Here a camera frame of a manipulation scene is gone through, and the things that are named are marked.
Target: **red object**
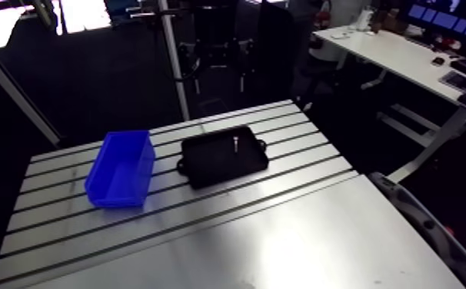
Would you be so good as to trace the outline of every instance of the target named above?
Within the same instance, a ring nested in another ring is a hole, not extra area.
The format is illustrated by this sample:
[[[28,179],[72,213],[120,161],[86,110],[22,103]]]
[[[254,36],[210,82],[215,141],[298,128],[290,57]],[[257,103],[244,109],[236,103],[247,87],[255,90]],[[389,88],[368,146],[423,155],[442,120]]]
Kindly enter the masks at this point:
[[[455,236],[455,232],[454,230],[452,230],[452,228],[448,227],[448,226],[444,226],[445,229],[447,229],[448,233],[450,233],[452,236]]]

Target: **aluminum table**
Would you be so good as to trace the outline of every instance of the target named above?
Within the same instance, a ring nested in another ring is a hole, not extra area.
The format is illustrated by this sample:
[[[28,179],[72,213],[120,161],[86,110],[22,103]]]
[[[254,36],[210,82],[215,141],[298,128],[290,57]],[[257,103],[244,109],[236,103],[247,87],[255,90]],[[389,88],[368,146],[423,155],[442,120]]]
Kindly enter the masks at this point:
[[[269,168],[193,191],[181,139],[249,125]],[[0,251],[0,287],[463,288],[291,101],[151,130],[143,208],[93,208],[101,142],[35,156]]]

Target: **desk surface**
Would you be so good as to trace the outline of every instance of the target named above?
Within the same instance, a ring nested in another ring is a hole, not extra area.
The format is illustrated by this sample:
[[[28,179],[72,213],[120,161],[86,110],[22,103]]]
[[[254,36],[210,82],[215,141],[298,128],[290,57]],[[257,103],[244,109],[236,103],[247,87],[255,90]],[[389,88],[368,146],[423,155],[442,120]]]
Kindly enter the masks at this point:
[[[349,38],[333,39],[333,34],[348,32],[347,26],[314,32],[320,38],[331,42],[354,55],[365,58],[382,68],[401,76],[453,103],[458,103],[461,92],[439,82],[439,79],[453,69],[448,55],[408,41],[395,33],[380,31],[376,35],[350,31]],[[442,66],[433,66],[436,57],[445,59]]]
[[[175,171],[181,139],[242,124],[268,144],[268,170],[193,191]],[[291,101],[158,128],[151,140],[155,176],[137,209],[88,202],[101,141],[33,157],[0,287],[462,288]]]

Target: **black plastic tray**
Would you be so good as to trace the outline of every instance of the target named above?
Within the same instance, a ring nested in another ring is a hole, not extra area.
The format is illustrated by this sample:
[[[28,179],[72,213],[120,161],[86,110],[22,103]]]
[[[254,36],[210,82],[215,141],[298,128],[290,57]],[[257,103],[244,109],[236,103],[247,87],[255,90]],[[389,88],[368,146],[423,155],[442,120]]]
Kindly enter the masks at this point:
[[[236,152],[234,137],[238,137]],[[203,188],[265,170],[269,165],[265,147],[245,125],[214,131],[181,143],[183,158],[177,169],[188,176],[193,188]]]

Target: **blue plastic bin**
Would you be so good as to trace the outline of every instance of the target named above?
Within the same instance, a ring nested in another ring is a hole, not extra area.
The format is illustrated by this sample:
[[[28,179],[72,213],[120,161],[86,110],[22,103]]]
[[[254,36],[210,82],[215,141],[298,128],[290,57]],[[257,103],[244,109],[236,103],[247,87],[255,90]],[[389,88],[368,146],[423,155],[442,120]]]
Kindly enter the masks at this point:
[[[154,160],[148,131],[108,133],[85,182],[90,202],[101,208],[142,206]]]

